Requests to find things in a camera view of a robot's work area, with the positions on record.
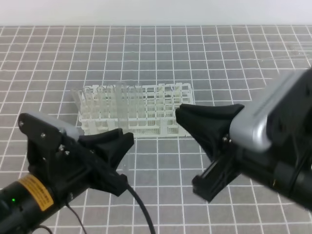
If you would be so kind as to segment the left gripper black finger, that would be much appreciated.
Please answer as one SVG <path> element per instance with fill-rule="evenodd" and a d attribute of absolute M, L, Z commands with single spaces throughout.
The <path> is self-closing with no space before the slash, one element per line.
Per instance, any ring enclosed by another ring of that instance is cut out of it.
<path fill-rule="evenodd" d="M 80 136 L 78 141 L 82 146 L 99 155 L 109 155 L 117 149 L 122 136 L 122 129 L 114 129 L 105 133 Z"/>
<path fill-rule="evenodd" d="M 116 171 L 122 159 L 130 148 L 134 145 L 133 133 L 107 132 L 105 133 L 106 142 L 102 148 L 106 154 L 107 162 Z"/>

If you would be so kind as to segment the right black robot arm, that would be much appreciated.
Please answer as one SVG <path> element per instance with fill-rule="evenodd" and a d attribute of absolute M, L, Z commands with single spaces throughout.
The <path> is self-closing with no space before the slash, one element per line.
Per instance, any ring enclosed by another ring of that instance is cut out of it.
<path fill-rule="evenodd" d="M 201 146 L 211 164 L 192 180 L 193 192 L 211 202 L 239 175 L 312 208 L 312 115 L 299 122 L 269 116 L 268 150 L 256 153 L 234 142 L 230 124 L 243 105 L 198 106 L 182 104 L 175 111 L 177 123 Z"/>

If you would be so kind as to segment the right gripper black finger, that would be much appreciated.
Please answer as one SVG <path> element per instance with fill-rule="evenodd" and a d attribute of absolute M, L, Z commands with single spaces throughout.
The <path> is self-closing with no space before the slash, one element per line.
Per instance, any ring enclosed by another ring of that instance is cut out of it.
<path fill-rule="evenodd" d="M 200 106 L 181 104 L 175 110 L 177 123 L 201 146 L 210 161 L 218 158 L 224 148 L 223 138 L 229 136 L 234 117 L 244 105 Z"/>

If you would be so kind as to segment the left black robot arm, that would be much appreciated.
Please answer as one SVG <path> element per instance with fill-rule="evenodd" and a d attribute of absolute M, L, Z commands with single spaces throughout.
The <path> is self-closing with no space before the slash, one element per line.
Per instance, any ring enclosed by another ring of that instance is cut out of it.
<path fill-rule="evenodd" d="M 0 192 L 0 231 L 29 234 L 88 189 L 116 196 L 128 186 L 117 168 L 134 144 L 121 129 L 81 135 L 63 120 L 41 112 L 22 113 L 28 174 Z"/>

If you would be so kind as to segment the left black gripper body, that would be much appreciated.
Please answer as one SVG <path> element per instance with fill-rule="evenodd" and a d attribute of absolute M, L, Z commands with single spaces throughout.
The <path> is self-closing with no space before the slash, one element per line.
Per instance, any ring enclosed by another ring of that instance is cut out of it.
<path fill-rule="evenodd" d="M 27 136 L 28 170 L 54 196 L 77 196 L 88 188 L 119 196 L 128 189 L 126 176 L 109 165 L 106 155 L 79 143 L 75 126 L 42 113 L 22 113 L 18 124 Z"/>

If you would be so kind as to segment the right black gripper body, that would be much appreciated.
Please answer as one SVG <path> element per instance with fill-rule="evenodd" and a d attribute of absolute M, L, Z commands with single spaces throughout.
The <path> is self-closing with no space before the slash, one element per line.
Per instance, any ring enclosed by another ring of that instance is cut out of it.
<path fill-rule="evenodd" d="M 211 164 L 192 180 L 193 192 L 211 202 L 219 192 L 243 174 L 261 185 L 299 202 L 299 135 L 291 134 L 282 145 L 273 145 L 263 153 L 247 150 L 229 141 L 210 135 L 193 134 Z"/>

